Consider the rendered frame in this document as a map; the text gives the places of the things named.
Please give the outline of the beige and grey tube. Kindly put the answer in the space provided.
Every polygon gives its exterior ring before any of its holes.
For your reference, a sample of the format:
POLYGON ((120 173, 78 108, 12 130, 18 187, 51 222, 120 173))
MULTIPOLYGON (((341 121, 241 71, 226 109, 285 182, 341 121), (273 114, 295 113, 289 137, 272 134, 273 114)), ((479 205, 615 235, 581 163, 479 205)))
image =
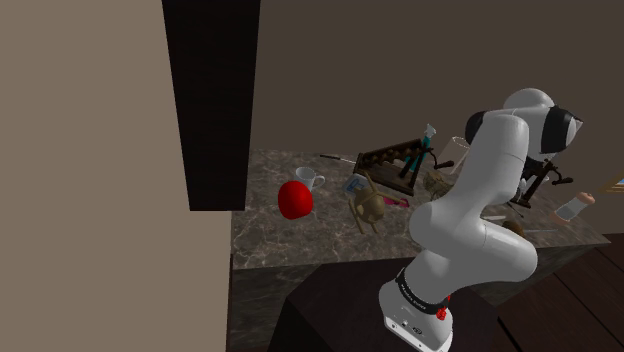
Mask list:
POLYGON ((579 192, 570 201, 557 208, 551 214, 551 218, 554 222, 565 225, 578 216, 582 210, 594 203, 595 198, 592 194, 579 192))

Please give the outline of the clear drinking glass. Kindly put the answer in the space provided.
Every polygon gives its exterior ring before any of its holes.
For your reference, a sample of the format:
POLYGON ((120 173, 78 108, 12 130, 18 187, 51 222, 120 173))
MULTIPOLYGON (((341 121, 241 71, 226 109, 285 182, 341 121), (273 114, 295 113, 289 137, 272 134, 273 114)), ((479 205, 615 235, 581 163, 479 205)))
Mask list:
POLYGON ((463 137, 452 137, 443 148, 442 152, 437 155, 437 158, 439 163, 452 161, 453 165, 451 167, 440 168, 439 171, 447 175, 455 173, 467 156, 469 149, 470 145, 463 137))

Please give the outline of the brown woven ball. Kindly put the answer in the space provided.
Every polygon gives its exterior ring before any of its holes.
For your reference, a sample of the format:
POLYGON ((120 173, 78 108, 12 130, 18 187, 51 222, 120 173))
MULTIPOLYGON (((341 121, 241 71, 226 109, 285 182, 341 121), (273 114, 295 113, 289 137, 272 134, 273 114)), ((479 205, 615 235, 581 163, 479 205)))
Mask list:
POLYGON ((427 172, 422 183, 424 189, 430 194, 431 201, 443 197, 453 187, 453 184, 447 182, 438 171, 427 172))

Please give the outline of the teal bottle with white top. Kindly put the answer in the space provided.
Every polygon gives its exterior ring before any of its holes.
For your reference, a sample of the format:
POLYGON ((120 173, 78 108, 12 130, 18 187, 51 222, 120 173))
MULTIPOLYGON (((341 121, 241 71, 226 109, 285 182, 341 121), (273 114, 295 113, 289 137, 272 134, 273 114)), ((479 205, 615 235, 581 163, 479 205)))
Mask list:
MULTIPOLYGON (((431 139, 435 134, 436 134, 436 129, 431 124, 428 124, 424 131, 424 137, 422 139, 422 146, 424 149, 427 149, 430 147, 431 139)), ((415 159, 415 163, 412 167, 412 170, 415 170, 417 163, 422 162, 426 158, 426 155, 427 155, 426 152, 423 152, 418 155, 418 157, 415 159)))

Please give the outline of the dark wooden rack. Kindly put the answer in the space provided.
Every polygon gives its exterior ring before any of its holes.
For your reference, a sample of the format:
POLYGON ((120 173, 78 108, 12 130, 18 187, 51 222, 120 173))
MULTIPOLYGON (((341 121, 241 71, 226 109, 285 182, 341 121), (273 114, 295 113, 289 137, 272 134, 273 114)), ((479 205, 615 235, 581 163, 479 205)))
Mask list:
POLYGON ((413 139, 373 151, 359 153, 353 172, 361 175, 367 172, 373 182, 402 194, 413 196, 414 188, 410 189, 407 186, 411 172, 408 172, 403 179, 399 177, 399 173, 410 157, 417 154, 422 147, 420 139, 413 139))

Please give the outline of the tan wooden figure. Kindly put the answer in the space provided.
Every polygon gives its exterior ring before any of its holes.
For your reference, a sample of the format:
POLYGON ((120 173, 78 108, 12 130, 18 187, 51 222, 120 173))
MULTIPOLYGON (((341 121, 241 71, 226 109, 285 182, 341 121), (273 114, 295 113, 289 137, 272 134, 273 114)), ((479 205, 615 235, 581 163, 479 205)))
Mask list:
POLYGON ((386 203, 383 197, 396 200, 399 198, 381 192, 367 172, 364 172, 363 175, 367 178, 369 186, 356 190, 356 195, 348 201, 348 205, 361 234, 365 233, 363 223, 370 225, 375 233, 379 233, 376 223, 385 214, 386 203))

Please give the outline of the blue and white box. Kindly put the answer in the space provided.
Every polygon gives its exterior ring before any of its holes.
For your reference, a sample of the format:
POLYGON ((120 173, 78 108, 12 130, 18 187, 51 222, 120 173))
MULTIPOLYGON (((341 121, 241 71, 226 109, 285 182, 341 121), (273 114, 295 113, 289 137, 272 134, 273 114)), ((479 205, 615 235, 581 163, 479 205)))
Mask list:
POLYGON ((361 174, 353 173, 342 185, 342 190, 347 194, 356 195, 356 190, 369 186, 367 178, 361 174))

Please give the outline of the white mug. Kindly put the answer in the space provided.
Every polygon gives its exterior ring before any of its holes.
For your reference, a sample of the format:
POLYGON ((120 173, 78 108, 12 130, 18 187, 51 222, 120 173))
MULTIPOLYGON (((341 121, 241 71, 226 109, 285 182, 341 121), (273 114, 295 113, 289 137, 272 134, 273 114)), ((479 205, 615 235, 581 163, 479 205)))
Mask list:
POLYGON ((317 174, 309 167, 298 167, 295 170, 295 180, 304 184, 310 192, 323 186, 326 182, 323 175, 317 174))

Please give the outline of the red round object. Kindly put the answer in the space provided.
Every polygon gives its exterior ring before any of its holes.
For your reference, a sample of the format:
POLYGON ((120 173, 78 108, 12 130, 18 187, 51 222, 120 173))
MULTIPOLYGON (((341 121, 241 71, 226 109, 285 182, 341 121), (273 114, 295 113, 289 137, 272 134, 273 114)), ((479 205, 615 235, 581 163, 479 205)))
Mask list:
POLYGON ((278 207, 289 220, 307 216, 314 207, 311 191, 299 181, 288 181, 279 189, 278 207))

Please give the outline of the dark robot stand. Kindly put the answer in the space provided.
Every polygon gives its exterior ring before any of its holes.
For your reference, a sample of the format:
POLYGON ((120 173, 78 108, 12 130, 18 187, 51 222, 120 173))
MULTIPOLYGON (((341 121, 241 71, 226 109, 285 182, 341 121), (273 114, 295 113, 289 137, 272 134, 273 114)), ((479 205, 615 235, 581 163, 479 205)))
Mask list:
MULTIPOLYGON (((419 352, 387 329, 381 286, 409 258, 323 264, 285 299, 267 352, 419 352)), ((449 352, 521 352, 495 308, 469 288, 453 294, 449 352)))

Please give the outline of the dark tall cabinet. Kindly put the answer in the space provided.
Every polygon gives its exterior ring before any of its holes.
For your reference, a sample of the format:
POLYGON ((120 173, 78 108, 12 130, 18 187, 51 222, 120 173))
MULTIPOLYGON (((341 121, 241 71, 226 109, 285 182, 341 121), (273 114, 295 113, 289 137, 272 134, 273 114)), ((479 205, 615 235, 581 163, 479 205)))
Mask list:
POLYGON ((245 208, 261 0, 161 0, 193 211, 245 208))

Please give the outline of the framed wall picture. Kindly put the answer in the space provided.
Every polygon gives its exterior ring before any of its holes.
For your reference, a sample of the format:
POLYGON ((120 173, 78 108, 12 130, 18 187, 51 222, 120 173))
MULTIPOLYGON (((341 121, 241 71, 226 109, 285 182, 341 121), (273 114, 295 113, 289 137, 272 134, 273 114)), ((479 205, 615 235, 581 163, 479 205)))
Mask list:
POLYGON ((598 190, 599 193, 624 193, 624 170, 611 177, 598 190))

